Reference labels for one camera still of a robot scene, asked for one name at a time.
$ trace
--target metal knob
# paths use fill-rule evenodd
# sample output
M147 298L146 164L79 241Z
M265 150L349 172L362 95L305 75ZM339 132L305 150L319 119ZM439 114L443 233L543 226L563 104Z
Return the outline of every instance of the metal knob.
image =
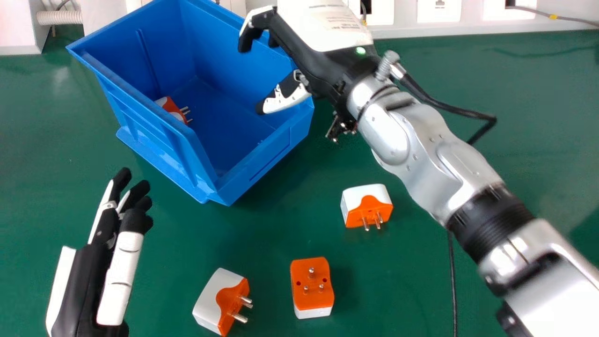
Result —
M379 67L374 73L374 77L381 82L387 80L391 75L391 65L396 64L399 60L400 56L396 52L387 50L380 60Z

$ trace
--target white corrugated hose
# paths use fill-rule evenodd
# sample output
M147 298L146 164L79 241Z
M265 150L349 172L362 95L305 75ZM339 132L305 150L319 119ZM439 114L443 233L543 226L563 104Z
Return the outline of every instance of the white corrugated hose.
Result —
M81 11L40 11L35 17L42 26L83 24Z

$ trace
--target blue bin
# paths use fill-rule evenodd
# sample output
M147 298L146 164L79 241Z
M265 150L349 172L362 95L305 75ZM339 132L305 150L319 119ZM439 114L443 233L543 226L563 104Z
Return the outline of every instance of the blue bin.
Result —
M70 44L97 76L117 137L200 203L231 205L307 134L307 100L272 115L255 104L293 69L268 34L237 52L242 18L209 0L154 0ZM188 106L188 126L154 103Z

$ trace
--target orange and white plug adapter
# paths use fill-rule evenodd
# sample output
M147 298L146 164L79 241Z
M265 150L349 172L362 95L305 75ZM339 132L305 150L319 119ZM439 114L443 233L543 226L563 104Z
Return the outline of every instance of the orange and white plug adapter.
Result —
M328 261L315 257L291 262L291 292L300 320L331 315L335 294Z
M187 118L187 114L190 112L189 107L183 107L182 109L179 109L170 96L164 96L154 101L154 103L158 104L168 113L173 115L179 122L182 122L185 125L189 124L189 122L193 120L193 118Z
M393 203L382 183L351 187L341 196L341 212L345 227L362 227L370 230L370 225L380 229L380 225L389 221Z
M242 306L253 307L250 285L245 277L218 268L199 295L193 307L193 317L199 325L226 336L235 320L247 323L239 314Z

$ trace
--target green table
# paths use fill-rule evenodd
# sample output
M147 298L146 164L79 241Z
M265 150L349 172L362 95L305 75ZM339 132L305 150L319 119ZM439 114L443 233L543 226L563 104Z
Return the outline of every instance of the green table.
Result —
M152 184L147 235L126 320L132 336L213 336L191 310L224 267L248 278L255 306L231 336L450 336L446 235L359 137L325 140L318 102L310 135L233 207L199 204L123 145L92 73L59 28L41 56L0 58L0 245L3 336L41 336L62 245L81 247L108 179L123 166ZM597 31L380 41L433 96L495 113L477 145L538 216L599 264ZM448 116L468 137L480 124ZM385 229L346 230L345 188L384 183L395 204ZM297 320L289 264L325 256L332 315ZM503 336L500 301L456 252L460 336Z

